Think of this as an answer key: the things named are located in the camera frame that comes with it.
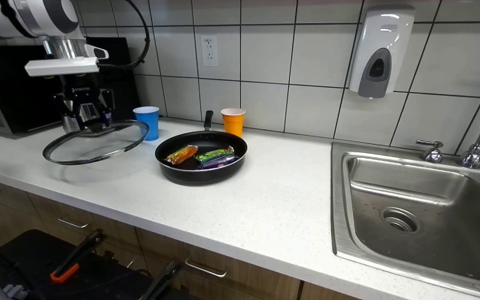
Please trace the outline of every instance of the power cord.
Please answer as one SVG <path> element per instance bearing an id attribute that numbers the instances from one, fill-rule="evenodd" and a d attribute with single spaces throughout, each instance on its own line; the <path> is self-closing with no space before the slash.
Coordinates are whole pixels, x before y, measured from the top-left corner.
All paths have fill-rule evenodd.
<path id="1" fill-rule="evenodd" d="M 145 24 L 145 19 L 144 19 L 142 12 L 139 10 L 139 7 L 132 0 L 125 0 L 125 2 L 139 14 L 140 22 L 144 25 L 144 32 L 145 32 L 144 50 L 142 50 L 140 57 L 135 62 L 132 62 L 132 64 L 127 64 L 127 65 L 99 64 L 100 69 L 132 70 L 132 69 L 139 67 L 140 64 L 144 64 L 144 59 L 145 59 L 147 52 L 150 50 L 150 30 L 147 29 L 147 24 Z"/>

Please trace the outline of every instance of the wooden cabinet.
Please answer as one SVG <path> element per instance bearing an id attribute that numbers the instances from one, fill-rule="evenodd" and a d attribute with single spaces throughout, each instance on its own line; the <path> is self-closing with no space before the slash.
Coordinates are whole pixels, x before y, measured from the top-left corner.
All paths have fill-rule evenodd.
<path id="1" fill-rule="evenodd" d="M 27 230 L 40 227 L 42 222 L 29 195 L 0 184 L 0 245 Z"/>
<path id="2" fill-rule="evenodd" d="M 300 300 L 354 300 L 354 297 L 327 290 L 312 284 L 304 284 Z"/>
<path id="3" fill-rule="evenodd" d="M 97 247 L 99 255 L 114 255 L 120 265 L 134 270 L 145 269 L 134 227 L 37 195 L 30 199 L 45 225 L 44 232 L 79 245 L 89 234 L 102 229 L 107 239 Z"/>
<path id="4" fill-rule="evenodd" d="M 139 230 L 139 239 L 149 270 L 159 275 L 170 260 L 185 262 L 175 279 L 179 289 L 205 300 L 250 300 L 279 299 L 297 300 L 300 280 L 244 264 L 204 249 L 175 242 L 150 232 Z"/>
<path id="5" fill-rule="evenodd" d="M 74 245 L 102 229 L 107 240 L 99 247 L 99 255 L 110 252 L 120 265 L 147 269 L 154 277 L 172 260 L 189 259 L 192 267 L 184 267 L 174 287 L 204 300 L 350 300 L 297 279 L 0 185 L 0 245 L 32 229 Z"/>

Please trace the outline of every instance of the black appliance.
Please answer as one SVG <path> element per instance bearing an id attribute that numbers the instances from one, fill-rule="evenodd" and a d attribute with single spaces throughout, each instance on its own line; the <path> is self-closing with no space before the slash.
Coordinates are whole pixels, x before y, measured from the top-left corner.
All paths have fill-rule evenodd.
<path id="1" fill-rule="evenodd" d="M 89 39 L 89 44 L 107 49 L 109 64 L 129 64 L 130 55 L 125 39 Z M 60 124 L 62 77 L 29 77 L 29 60 L 47 59 L 40 45 L 0 47 L 0 135 L 20 137 Z M 94 77 L 102 89 L 112 90 L 112 120 L 132 119 L 139 107 L 139 94 L 132 70 L 105 69 L 97 75 L 75 77 L 70 82 L 87 84 Z"/>

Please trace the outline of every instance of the frying pan handle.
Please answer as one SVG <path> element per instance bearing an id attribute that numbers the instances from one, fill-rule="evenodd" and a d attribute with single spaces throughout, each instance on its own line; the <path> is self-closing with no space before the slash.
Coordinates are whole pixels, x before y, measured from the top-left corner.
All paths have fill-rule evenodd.
<path id="1" fill-rule="evenodd" d="M 212 127 L 212 115 L 214 115 L 214 112 L 212 112 L 212 110 L 207 110 L 207 114 L 205 114 L 205 124 L 204 124 L 205 132 L 209 132 L 210 127 Z"/>

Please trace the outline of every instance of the cabinet handle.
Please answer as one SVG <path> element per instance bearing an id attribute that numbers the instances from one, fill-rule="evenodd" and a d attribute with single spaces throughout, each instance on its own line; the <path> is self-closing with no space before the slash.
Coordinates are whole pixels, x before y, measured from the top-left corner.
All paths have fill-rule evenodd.
<path id="1" fill-rule="evenodd" d="M 190 257 L 185 260 L 185 265 L 190 267 L 190 269 L 194 269 L 194 270 L 199 270 L 199 272 L 202 272 L 202 274 L 207 274 L 207 275 L 210 275 L 210 277 L 215 277 L 215 279 L 225 279 L 225 277 L 227 277 L 227 270 L 222 272 L 222 274 L 207 270 L 207 269 L 204 269 L 204 267 L 194 265 L 194 264 L 190 262 Z"/>
<path id="2" fill-rule="evenodd" d="M 125 269 L 130 269 L 130 267 L 134 267 L 135 265 L 135 259 L 132 259 L 127 265 L 125 265 Z"/>
<path id="3" fill-rule="evenodd" d="M 74 229 L 79 229 L 79 230 L 85 230 L 89 227 L 89 224 L 74 224 L 74 222 L 69 222 L 62 217 L 57 219 L 60 224 L 64 225 L 69 225 L 69 227 L 74 227 Z"/>

